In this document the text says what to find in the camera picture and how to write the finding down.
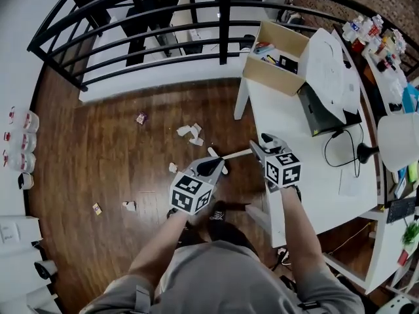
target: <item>wooden floor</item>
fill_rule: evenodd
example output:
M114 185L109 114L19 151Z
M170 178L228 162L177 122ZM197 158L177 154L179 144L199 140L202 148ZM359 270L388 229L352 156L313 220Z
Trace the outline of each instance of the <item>wooden floor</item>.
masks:
M77 313L100 295L115 278L126 273L132 259L165 221L168 188L180 169L207 156L207 147L229 154L256 140L250 107L240 121L233 119L237 80L218 80L133 92L82 105L79 93L46 69L36 113L41 127L35 150L35 186L29 191L30 212L39 217L41 245L58 265L54 283L66 313ZM140 111L148 120L136 122ZM178 127L198 123L204 146L188 143ZM252 156L228 163L215 196L262 206L264 184ZM123 201L135 200L137 212ZM96 216L92 206L103 211ZM267 266L274 265L275 249L267 235L244 212L228 216L250 239ZM365 225L355 219L320 235L325 252L332 251ZM360 273L367 271L371 243L366 228L334 256ZM283 267L278 275L288 274Z

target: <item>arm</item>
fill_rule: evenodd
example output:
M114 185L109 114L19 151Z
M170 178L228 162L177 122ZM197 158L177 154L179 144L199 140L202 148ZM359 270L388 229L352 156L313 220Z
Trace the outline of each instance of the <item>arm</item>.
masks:
M172 260L188 217L188 214L181 211L173 214L142 248L132 262L128 274L140 275L156 288Z
M281 188L285 238L293 275L298 284L313 270L324 268L320 242L294 188Z
M320 242L294 188L281 188L289 259L303 302L319 302L326 313L364 313L361 300L327 267Z
M117 314L135 310L148 313L154 289L172 260L177 241L188 215L173 214L157 234L142 248L131 264L128 275L113 281L81 314Z

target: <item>person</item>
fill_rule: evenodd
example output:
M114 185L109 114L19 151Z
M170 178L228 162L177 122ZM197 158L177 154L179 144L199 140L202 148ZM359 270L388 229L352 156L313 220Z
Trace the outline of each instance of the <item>person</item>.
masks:
M296 294L260 263L246 236L225 222L225 204L218 202L208 221L212 242L200 238L186 213L171 214L128 274L81 313L364 313L359 297L326 266L296 190L281 188L281 194Z

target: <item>black railing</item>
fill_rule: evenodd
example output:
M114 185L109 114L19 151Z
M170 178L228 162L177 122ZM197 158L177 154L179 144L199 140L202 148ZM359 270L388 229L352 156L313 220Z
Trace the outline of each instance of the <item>black railing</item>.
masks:
M267 3L262 1L234 1L234 0L218 0L218 1L206 1L206 2L198 2L198 3L188 3L184 5L174 5L168 7L158 7L152 10L140 11L137 14L132 16L123 18L116 22L104 24L99 26L97 22L94 20L94 15L100 13L101 11L105 11L106 9L112 8L119 8L119 7L127 7L133 6L136 4L136 1L141 0L134 0L134 3L127 3L127 0L93 0L83 6L74 6L71 12L64 18L58 20L54 24L51 24L53 19L57 16L61 8L68 0L59 0L56 6L52 9L50 14L46 17L45 21L42 23L38 31L36 32L34 38L30 42L28 46L28 50L35 53L38 57L40 57L43 61L45 61L51 68L56 70L61 76L67 79L70 83L72 83L77 88L81 89L82 91L87 90L87 85L92 84L93 82L97 82L100 80L105 80L117 75L122 75L125 73L139 71L142 69L147 69L150 67L156 67L161 65L167 65L171 63L178 63L181 61L192 61L192 60L204 60L204 59L214 59L218 58L220 64L226 64L228 57L238 56L239 52L228 52L228 44L229 43L242 43L242 44L250 44L252 43L252 39L246 37L234 37L230 38L228 36L230 27L236 26L259 26L260 21L237 21L230 19L230 8L231 7L257 7L257 8L270 8L270 9L278 9L278 10L291 10L294 12L298 12L301 14L309 14L313 16L317 16L320 18L324 18L326 20L331 20L333 22L344 23L346 20L333 16L331 14L327 14L325 12L309 9L305 7L298 7L295 5L284 5L278 3ZM334 1L338 4L341 4L345 7L355 10L358 13L366 15L368 17L372 17L377 14L374 10L366 7L354 0L330 0ZM113 29L118 26L126 26L132 24L133 21L140 22L144 20L150 20L153 17L154 20L158 20L159 16L167 13L173 13L175 11L180 10L196 10L196 9L204 9L209 7L219 7L219 21L217 22L195 22L192 24L186 24L183 26L175 26L175 27L157 27L154 30L146 31L142 33L137 33L135 35L127 36L126 38L119 39L115 42L105 44L95 49L90 49L87 51L81 52L82 44L87 39L95 39L96 35L101 35L103 32ZM86 28L85 32L77 37L75 37L77 28L80 26L82 20L86 19L89 23L89 26ZM419 44L416 44L403 30L396 27L392 22L383 18L384 21L384 28L385 29L398 29L404 36L407 44L419 53ZM315 32L317 28L310 27L310 26L302 26L297 24L281 24L285 27L291 28L296 31L308 31L308 32ZM57 42L58 37L60 34L67 28L73 26L74 28L71 31L68 40L63 45L59 46L58 48L54 48ZM156 48L144 49L144 50L137 50L135 52L130 52L129 54L125 54L119 57L115 57L113 59L97 63L90 67L85 67L79 71L75 70L75 65L77 62L82 60L88 59L90 56L97 54L99 52L103 52L104 50L109 50L110 48L114 48L116 46L126 44L126 43L134 43L139 40L143 40L147 37L156 37L159 35L173 33L175 31L183 31L183 30L190 30L190 29L200 29L200 28L211 28L211 27L218 27L219 28L219 38L218 39L208 39L208 40L201 40L201 41L190 41L184 43L177 43L177 44L166 44L161 45ZM51 40L52 42L49 46L47 52L45 52L41 46L43 46L47 41ZM166 58L160 61L154 61L152 63L142 63L140 65L134 67L128 67L126 69L115 71L113 73L109 73L107 75L103 75L97 78L93 78L90 80L83 80L83 76L87 72L91 72L95 69L99 69L101 67L105 67L107 65L119 62L119 61L126 61L132 58L138 58L144 56L146 54L151 54L154 52L167 52L168 50L173 50L177 48L191 48L196 46L201 46L205 44L219 44L219 54L193 54L178 58ZM68 60L65 60L66 53L70 48L76 48L73 50L72 55ZM407 54L410 61L413 61L413 65L407 61L403 61L403 64L408 68L406 74L409 75L413 73L417 68L419 68L419 60L415 58L411 54Z

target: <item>white desk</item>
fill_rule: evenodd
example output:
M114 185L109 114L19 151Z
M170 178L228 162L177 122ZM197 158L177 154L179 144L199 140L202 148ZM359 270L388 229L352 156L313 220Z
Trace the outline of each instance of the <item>white desk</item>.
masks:
M357 179L359 189L356 197L340 196L342 168L330 167L323 157L324 145L330 133L312 137L307 119L298 96L290 97L258 82L242 79L234 111L234 118L241 119L250 97L256 129L261 141L262 133L270 133L286 141L301 159L301 181L298 184L302 205L317 234L337 227L362 215L377 205L376 174L373 158L361 166ZM363 119L364 142L371 145L365 117ZM357 145L361 141L358 125L349 128ZM339 136L327 147L327 159L341 164L353 158L352 146L347 136ZM285 245L285 224L282 199L279 191L267 191L268 213L249 205L247 212L271 235L272 247Z
M369 211L361 215L363 218L377 221L373 256L371 257L371 262L365 278L353 272L333 257L325 254L326 263L360 287L364 288L365 294L376 289L400 268L397 261L403 250L401 238L405 233L406 224L403 219L387 224L387 216L388 209L384 212ZM409 224L413 221L413 218L414 215L406 217L406 222Z
M347 266L325 254L328 265L365 289L368 294L390 277L398 268L397 260L401 254L401 237L405 231L405 221L399 220L386 224L388 210L383 213L370 211L377 205L376 173L371 157L361 166L359 194L357 197L339 196L340 171L326 164L323 158L325 142L330 134L312 137L298 96L289 97L277 90L243 78L234 112L234 118L241 119L247 100L251 100L256 129L261 141L262 133L271 133L284 139L291 150L302 161L301 182L299 188L302 205L317 234L337 227L356 217L377 220L376 239L373 256L366 277L351 271ZM363 111L364 142L371 145ZM354 143L360 142L359 126L349 128ZM338 137L333 147L329 143L327 157L333 164L352 159L352 147L349 138ZM279 192L267 191L268 212L255 206L246 207L249 215L270 235L272 247L285 245L285 223L283 219L282 199ZM410 222L413 216L407 217Z

